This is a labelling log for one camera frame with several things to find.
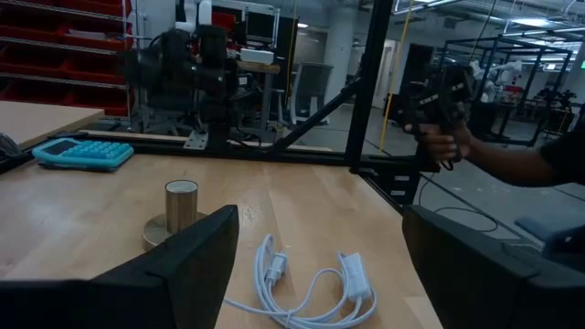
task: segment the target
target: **cylindrical cup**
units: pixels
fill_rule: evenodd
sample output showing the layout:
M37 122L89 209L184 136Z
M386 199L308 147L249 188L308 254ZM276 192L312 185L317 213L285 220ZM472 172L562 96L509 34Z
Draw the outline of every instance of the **cylindrical cup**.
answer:
M175 234L197 221L197 184L187 180L170 182L166 190L166 230Z

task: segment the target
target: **concrete floor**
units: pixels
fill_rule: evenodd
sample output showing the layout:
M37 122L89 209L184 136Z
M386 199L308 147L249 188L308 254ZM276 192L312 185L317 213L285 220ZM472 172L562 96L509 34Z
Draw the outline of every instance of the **concrete floor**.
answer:
M300 141L301 144L322 146L331 148L337 152L343 152L351 122L353 107L342 106L330 117L328 126L312 129ZM369 119L367 137L364 144L364 154L383 154L378 150L382 131L382 111L374 109ZM505 135L513 139L529 140L532 138L536 125L532 123L510 121ZM538 144L546 143L544 137ZM509 149L522 149L519 146L509 146ZM416 143L412 136L406 135L400 128L388 126L385 152L392 155L412 155L416 149ZM509 186L498 181L474 165L463 161L455 166L455 170L448 172L442 170L433 178L440 186L461 197L470 204L482 209L485 213L501 222L496 232L491 236L499 239L528 238L538 243L537 239L526 233L515 224L519 217L532 217L542 220L562 220L563 218L583 218L585 224L585 186L569 184L554 188L521 188ZM426 181L420 180L420 188ZM428 184L421 198L422 205L428 209L440 207L464 207L455 197L444 192L433 184ZM452 218L471 228L480 230L491 229L494 223L480 215L466 213L458 210L446 210L442 212L446 217Z

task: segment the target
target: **person's arm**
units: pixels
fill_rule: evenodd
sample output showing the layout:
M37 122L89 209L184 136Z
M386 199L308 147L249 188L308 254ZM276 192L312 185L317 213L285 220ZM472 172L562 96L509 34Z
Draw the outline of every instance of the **person's arm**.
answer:
M437 125L423 124L420 129L425 135L418 140L436 161L455 157L452 136L442 134ZM585 160L580 154L585 133L568 133L540 150L525 151L508 151L483 143L472 137L463 123L457 125L454 135L463 158L510 185L554 186L585 181Z

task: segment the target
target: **white robot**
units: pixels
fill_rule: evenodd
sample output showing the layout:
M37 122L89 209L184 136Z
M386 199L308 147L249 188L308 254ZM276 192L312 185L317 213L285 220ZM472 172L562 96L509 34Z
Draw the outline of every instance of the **white robot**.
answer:
M479 67L479 61L472 61L469 66L473 69L473 77L481 81L484 78L485 70ZM487 81L485 82L482 102L492 102L496 93L501 92L504 86L511 82L515 75L522 71L522 61L509 62L504 65L494 66L488 70ZM500 73L495 82L493 78Z

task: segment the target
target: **calculator display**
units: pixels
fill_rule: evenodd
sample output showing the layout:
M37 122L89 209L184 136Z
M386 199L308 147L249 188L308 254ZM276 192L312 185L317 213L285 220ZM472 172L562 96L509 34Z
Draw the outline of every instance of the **calculator display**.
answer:
M77 145L77 143L74 143L71 141L62 141L62 142L56 143L54 145L51 145L50 147L48 147L46 149L43 149L43 152L46 152L46 153L52 154L52 155L59 155L65 151L67 151L71 147L76 146L76 145Z

